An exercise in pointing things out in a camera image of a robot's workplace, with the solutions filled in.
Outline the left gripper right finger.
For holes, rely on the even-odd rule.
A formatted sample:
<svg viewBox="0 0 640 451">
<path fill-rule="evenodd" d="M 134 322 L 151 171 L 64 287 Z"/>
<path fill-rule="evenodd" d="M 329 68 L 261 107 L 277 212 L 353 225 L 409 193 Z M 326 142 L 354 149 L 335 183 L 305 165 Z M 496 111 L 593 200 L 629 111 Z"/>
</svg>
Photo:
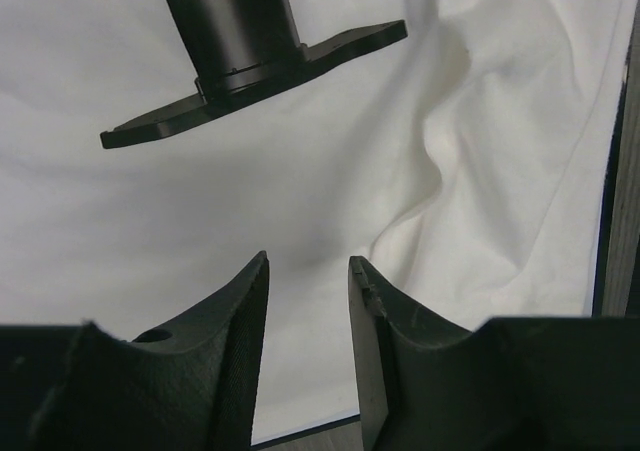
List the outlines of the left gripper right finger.
<svg viewBox="0 0 640 451">
<path fill-rule="evenodd" d="M 365 449 L 547 449 L 491 329 L 448 321 L 361 256 L 349 260 L 348 300 Z"/>
</svg>

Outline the white t shirt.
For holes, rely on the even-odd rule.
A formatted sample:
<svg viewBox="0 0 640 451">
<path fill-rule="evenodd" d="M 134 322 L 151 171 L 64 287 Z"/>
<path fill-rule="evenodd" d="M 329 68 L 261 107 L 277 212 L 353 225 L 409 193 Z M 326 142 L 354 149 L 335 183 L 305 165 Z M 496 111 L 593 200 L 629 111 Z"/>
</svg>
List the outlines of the white t shirt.
<svg viewBox="0 0 640 451">
<path fill-rule="evenodd" d="M 348 261 L 457 324 L 591 308 L 637 0 L 290 0 L 303 42 L 407 37 L 171 139 L 99 135 L 190 95 L 165 0 L 1 0 L 1 320 L 132 339 L 271 266 L 253 427 L 354 415 Z"/>
</svg>

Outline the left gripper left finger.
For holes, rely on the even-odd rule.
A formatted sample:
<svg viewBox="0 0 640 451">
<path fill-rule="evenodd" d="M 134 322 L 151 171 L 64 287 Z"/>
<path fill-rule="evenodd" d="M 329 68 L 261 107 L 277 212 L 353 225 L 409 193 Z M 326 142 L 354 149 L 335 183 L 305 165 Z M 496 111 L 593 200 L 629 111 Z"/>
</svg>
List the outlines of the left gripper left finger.
<svg viewBox="0 0 640 451">
<path fill-rule="evenodd" d="M 132 341 L 80 327 L 32 450 L 248 450 L 269 297 L 258 252 L 225 286 Z"/>
</svg>

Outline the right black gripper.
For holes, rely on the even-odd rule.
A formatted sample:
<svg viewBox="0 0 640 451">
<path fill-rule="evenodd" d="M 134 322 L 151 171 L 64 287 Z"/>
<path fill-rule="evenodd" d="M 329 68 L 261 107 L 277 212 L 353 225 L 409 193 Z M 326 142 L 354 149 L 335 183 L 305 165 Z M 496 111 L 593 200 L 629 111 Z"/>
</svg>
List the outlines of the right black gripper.
<svg viewBox="0 0 640 451">
<path fill-rule="evenodd" d="M 166 0 L 196 93 L 100 135 L 104 149 L 176 136 L 314 80 L 408 35 L 404 21 L 302 43 L 289 0 Z"/>
</svg>

